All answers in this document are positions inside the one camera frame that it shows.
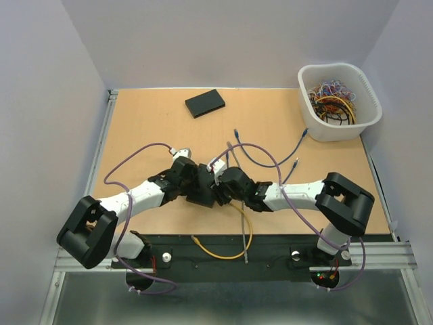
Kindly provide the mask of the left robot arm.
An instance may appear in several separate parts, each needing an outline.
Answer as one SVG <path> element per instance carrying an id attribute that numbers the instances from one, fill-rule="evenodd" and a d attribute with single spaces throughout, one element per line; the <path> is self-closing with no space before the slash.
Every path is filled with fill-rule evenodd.
<path id="1" fill-rule="evenodd" d="M 198 192 L 202 171 L 207 171 L 206 165 L 180 156 L 171 168 L 131 190 L 99 200 L 85 196 L 72 210 L 56 241 L 84 268 L 94 268 L 114 250 L 114 232 L 119 223 L 178 196 Z"/>

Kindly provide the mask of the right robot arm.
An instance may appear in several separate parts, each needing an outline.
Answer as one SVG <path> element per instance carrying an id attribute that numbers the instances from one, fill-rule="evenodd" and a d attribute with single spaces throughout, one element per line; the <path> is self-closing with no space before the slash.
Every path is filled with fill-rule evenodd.
<path id="1" fill-rule="evenodd" d="M 375 202 L 371 193 L 336 172 L 319 181 L 280 185 L 255 182 L 239 167 L 229 167 L 214 178 L 210 188 L 219 205 L 238 200 L 260 213 L 292 209 L 319 237 L 311 248 L 319 264 L 331 261 L 351 238 L 365 234 Z M 328 225 L 322 231 L 314 229 L 301 210 L 321 212 Z"/>

